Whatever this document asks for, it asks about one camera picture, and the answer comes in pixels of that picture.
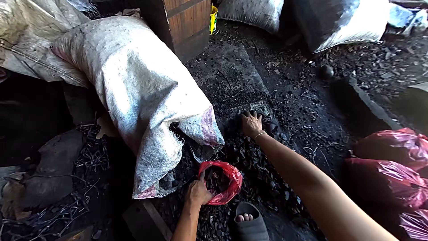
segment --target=human arm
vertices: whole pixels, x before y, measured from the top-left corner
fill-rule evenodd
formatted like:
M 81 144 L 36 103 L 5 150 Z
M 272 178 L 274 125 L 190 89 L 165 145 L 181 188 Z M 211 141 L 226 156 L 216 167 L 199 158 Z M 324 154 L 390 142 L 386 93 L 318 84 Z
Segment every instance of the human arm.
M 256 113 L 246 113 L 242 121 L 244 134 L 255 138 L 284 181 L 304 202 L 328 240 L 397 240 L 361 210 L 336 182 L 314 164 L 264 134 L 261 116 L 256 118 Z
M 195 241 L 198 227 L 199 211 L 212 198 L 204 184 L 205 172 L 201 173 L 199 180 L 193 181 L 187 191 L 183 211 L 178 220 L 177 227 L 171 241 Z

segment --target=dirty hand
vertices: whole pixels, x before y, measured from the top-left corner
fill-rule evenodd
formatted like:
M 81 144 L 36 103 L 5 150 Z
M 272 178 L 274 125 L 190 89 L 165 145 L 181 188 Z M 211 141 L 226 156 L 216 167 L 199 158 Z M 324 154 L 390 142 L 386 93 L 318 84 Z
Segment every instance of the dirty hand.
M 260 133 L 264 133 L 262 126 L 262 115 L 257 115 L 256 111 L 244 112 L 242 117 L 242 130 L 246 136 L 256 138 Z
M 199 180 L 193 181 L 189 186 L 186 201 L 190 202 L 192 205 L 205 205 L 213 197 L 205 187 L 204 178 L 205 172 L 202 172 Z

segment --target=yellow container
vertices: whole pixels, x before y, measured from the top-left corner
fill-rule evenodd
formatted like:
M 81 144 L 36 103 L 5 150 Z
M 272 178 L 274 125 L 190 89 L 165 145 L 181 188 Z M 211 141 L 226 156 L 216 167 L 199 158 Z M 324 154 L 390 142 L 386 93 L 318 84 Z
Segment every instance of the yellow container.
M 212 6 L 211 7 L 211 19 L 210 19 L 210 35 L 213 34 L 215 32 L 215 30 L 217 29 L 217 13 L 218 10 L 216 7 Z

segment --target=bracelet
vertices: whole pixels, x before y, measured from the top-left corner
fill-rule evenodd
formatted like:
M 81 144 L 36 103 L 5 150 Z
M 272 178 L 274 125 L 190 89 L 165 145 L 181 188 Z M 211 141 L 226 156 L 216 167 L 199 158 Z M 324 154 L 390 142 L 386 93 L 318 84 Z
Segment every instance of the bracelet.
M 259 137 L 259 135 L 263 135 L 263 134 L 267 134 L 265 131 L 263 131 L 262 133 L 256 135 L 256 137 L 254 137 L 254 140 L 256 140 L 257 137 Z

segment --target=red plastic bag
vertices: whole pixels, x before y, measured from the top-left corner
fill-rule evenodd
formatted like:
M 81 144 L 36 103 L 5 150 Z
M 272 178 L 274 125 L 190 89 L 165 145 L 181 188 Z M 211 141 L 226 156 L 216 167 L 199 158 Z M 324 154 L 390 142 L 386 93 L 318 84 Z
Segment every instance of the red plastic bag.
M 428 179 L 393 161 L 347 159 L 360 196 L 383 205 L 418 209 L 428 200 Z
M 383 130 L 361 139 L 354 154 L 359 158 L 394 161 L 417 171 L 428 166 L 428 138 L 410 128 Z
M 201 166 L 199 166 L 198 177 L 201 175 L 202 172 L 205 172 L 205 170 L 210 166 L 221 167 L 223 169 L 224 174 L 230 179 L 230 184 L 229 184 L 229 188 L 226 191 L 215 195 L 207 204 L 224 205 L 228 203 L 241 190 L 241 185 L 242 185 L 241 172 L 239 172 L 236 167 L 230 165 L 229 163 L 225 163 L 222 161 L 210 161 L 210 162 L 201 163 Z
M 412 213 L 402 213 L 400 226 L 406 230 L 409 237 L 428 240 L 428 210 L 419 209 Z

